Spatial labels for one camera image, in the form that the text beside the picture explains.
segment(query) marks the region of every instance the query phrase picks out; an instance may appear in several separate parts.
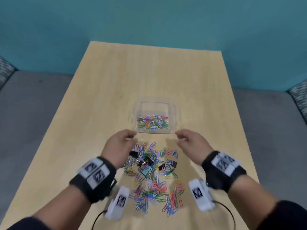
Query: teal wall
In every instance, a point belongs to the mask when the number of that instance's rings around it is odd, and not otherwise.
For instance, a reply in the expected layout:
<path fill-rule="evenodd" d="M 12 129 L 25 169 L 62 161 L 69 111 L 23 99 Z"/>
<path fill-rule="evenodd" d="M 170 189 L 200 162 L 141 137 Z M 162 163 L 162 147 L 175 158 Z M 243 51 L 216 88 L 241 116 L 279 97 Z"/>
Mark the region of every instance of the teal wall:
<path fill-rule="evenodd" d="M 307 79 L 307 0 L 0 0 L 0 54 L 74 73 L 90 40 L 221 50 L 232 86 Z"/>

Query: finger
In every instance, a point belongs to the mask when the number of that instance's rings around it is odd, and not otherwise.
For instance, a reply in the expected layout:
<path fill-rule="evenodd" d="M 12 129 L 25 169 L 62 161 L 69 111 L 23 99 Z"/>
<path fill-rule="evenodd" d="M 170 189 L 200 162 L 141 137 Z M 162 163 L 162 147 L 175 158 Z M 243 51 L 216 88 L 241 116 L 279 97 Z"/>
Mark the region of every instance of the finger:
<path fill-rule="evenodd" d="M 117 132 L 116 134 L 122 139 L 133 138 L 136 135 L 136 131 L 125 129 Z"/>
<path fill-rule="evenodd" d="M 177 140 L 176 144 L 182 149 L 184 153 L 189 148 L 189 142 L 187 141 L 187 139 L 179 139 Z"/>
<path fill-rule="evenodd" d="M 127 139 L 126 140 L 126 147 L 127 147 L 127 150 L 130 152 L 133 147 L 136 145 L 138 139 L 136 137 L 132 138 L 132 139 Z"/>
<path fill-rule="evenodd" d="M 175 134 L 177 135 L 178 139 L 186 138 L 187 140 L 192 139 L 194 133 L 195 132 L 193 132 L 191 130 L 188 130 L 188 129 L 181 129 L 181 130 L 175 132 Z"/>

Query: person's left hand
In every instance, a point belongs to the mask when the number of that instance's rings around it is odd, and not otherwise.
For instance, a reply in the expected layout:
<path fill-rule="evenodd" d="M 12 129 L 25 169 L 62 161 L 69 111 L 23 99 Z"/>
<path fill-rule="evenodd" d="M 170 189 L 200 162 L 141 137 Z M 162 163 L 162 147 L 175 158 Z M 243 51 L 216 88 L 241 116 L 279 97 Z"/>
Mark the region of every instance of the person's left hand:
<path fill-rule="evenodd" d="M 112 135 L 104 145 L 101 156 L 111 162 L 116 169 L 121 168 L 138 139 L 136 131 L 122 130 Z"/>

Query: wrist strap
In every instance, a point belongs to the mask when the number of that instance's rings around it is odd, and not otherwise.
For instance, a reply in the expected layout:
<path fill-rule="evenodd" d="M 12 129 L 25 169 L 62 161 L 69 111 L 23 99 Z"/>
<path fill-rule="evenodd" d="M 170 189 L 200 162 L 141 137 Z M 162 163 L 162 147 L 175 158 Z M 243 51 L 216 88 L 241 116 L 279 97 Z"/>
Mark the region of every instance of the wrist strap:
<path fill-rule="evenodd" d="M 115 167 L 99 156 L 83 165 L 69 184 L 79 188 L 91 203 L 96 203 L 109 196 L 116 184 L 115 175 Z"/>
<path fill-rule="evenodd" d="M 239 161 L 219 151 L 210 153 L 201 166 L 206 172 L 209 187 L 222 189 L 227 193 L 234 181 L 240 175 L 246 174 Z"/>

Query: patterned cushion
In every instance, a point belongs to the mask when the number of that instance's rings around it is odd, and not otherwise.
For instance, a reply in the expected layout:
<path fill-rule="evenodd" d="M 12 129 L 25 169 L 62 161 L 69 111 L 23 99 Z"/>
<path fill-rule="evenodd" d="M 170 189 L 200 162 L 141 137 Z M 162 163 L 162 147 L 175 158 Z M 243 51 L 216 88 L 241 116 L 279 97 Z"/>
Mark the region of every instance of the patterned cushion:
<path fill-rule="evenodd" d="M 289 89 L 307 123 L 307 80 Z"/>
<path fill-rule="evenodd" d="M 15 71 L 16 68 L 0 56 L 0 90 Z"/>

